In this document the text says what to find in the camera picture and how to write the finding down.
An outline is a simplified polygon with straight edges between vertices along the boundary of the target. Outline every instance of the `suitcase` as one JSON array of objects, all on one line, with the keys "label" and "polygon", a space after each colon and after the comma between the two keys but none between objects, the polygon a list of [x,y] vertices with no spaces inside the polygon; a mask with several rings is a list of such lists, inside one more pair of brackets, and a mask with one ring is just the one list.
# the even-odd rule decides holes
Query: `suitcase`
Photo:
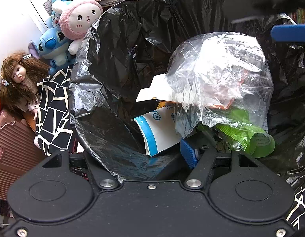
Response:
[{"label": "suitcase", "polygon": [[11,184],[46,156],[34,144],[35,133],[17,116],[0,112],[0,199],[7,199]]}]

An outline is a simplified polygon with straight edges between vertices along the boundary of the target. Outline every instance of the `blue stripe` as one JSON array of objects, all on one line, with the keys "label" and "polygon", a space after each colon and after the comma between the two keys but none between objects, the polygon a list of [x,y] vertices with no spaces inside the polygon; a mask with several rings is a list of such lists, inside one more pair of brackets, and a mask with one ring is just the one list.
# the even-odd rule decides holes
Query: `blue stripe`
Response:
[{"label": "blue stripe", "polygon": [[150,156],[156,155],[158,152],[157,152],[157,144],[156,144],[155,136],[153,135],[152,130],[148,125],[146,119],[143,116],[139,116],[137,118],[134,118],[134,120],[136,120],[140,128],[145,133]]}]

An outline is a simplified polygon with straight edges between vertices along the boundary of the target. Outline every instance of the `brown hair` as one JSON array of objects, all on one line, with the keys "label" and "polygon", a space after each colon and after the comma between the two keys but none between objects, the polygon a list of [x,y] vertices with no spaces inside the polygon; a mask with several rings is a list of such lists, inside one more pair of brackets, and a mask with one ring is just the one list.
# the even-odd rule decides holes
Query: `brown hair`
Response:
[{"label": "brown hair", "polygon": [[21,97],[24,97],[28,102],[34,102],[36,100],[35,94],[33,94],[27,86],[21,83],[18,84],[11,79],[11,75],[16,65],[23,66],[27,71],[27,77],[35,84],[48,76],[50,66],[35,59],[33,56],[24,59],[23,57],[25,55],[25,53],[14,53],[5,58],[2,63],[1,77],[5,79],[9,85],[5,86],[0,84],[0,103],[6,105],[11,110],[14,110],[14,106],[19,103]]}]

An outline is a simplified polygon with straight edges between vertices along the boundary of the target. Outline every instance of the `black trash bag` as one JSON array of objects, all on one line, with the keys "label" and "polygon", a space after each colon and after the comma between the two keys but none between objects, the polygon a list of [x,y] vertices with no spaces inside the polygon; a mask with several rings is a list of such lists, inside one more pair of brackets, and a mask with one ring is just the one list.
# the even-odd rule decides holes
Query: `black trash bag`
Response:
[{"label": "black trash bag", "polygon": [[156,109],[157,103],[135,100],[155,75],[166,73],[181,42],[219,31],[255,36],[268,59],[275,85],[269,128],[278,145],[263,162],[285,178],[287,170],[297,167],[303,168],[295,176],[305,174],[305,141],[295,149],[305,139],[305,53],[270,37],[275,24],[291,21],[281,14],[230,24],[221,10],[223,1],[126,0],[106,11],[87,33],[71,74],[71,125],[85,150],[119,180],[167,178],[180,169],[178,149],[145,155],[131,119]]}]

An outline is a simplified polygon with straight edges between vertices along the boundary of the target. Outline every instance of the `silver rivet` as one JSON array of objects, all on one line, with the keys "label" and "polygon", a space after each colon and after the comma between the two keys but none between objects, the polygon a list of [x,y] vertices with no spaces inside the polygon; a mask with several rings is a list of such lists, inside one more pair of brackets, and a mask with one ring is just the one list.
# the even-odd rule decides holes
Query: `silver rivet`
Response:
[{"label": "silver rivet", "polygon": [[286,230],[285,229],[278,229],[278,231],[276,232],[276,237],[283,237],[286,234]]},{"label": "silver rivet", "polygon": [[115,182],[112,179],[104,179],[100,182],[100,185],[102,187],[107,187],[107,188],[114,186],[114,184]]},{"label": "silver rivet", "polygon": [[154,190],[154,189],[156,189],[156,186],[150,184],[150,185],[147,186],[147,188],[148,188],[149,190]]},{"label": "silver rivet", "polygon": [[16,234],[20,237],[27,237],[27,231],[25,229],[22,229],[22,228],[18,229],[16,231]]},{"label": "silver rivet", "polygon": [[202,185],[202,182],[197,179],[190,179],[190,180],[187,180],[186,184],[189,187],[200,187]]}]

